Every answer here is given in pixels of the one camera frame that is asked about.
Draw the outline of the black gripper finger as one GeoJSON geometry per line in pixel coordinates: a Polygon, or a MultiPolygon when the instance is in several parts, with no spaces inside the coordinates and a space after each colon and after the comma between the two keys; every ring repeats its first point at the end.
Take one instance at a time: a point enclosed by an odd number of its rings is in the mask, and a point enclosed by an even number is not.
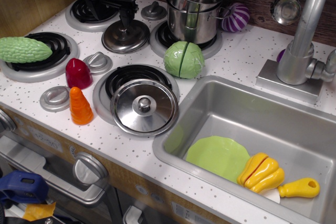
{"type": "Polygon", "coordinates": [[[128,28],[134,20],[134,11],[132,9],[120,9],[119,14],[124,28],[128,28]]]}
{"type": "Polygon", "coordinates": [[[102,21],[112,16],[112,9],[98,0],[85,0],[85,2],[96,20],[102,21]]]}

